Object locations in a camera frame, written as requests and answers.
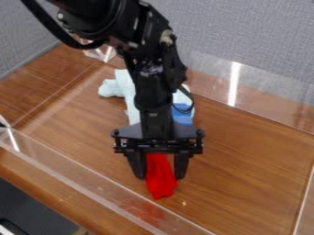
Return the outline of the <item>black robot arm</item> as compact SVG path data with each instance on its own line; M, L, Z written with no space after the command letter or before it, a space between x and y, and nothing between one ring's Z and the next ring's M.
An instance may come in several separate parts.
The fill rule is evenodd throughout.
M174 177L184 179L190 158L202 153L204 131L173 117L173 97L186 93L188 67L177 49L170 21L144 0L50 0L59 20L81 38L117 49L136 85L141 121L113 132L136 176L149 175L149 155L174 156Z

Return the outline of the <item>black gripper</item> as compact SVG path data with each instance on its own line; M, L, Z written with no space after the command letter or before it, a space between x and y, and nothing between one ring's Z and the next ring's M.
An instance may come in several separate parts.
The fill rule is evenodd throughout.
M136 106L141 112L141 122L113 131L114 151L128 156L134 175L146 177L146 153L174 155L174 175L182 180L188 174L190 155L202 154L205 132L194 124L178 123L173 118L173 106L157 109ZM194 105L185 110L189 113Z

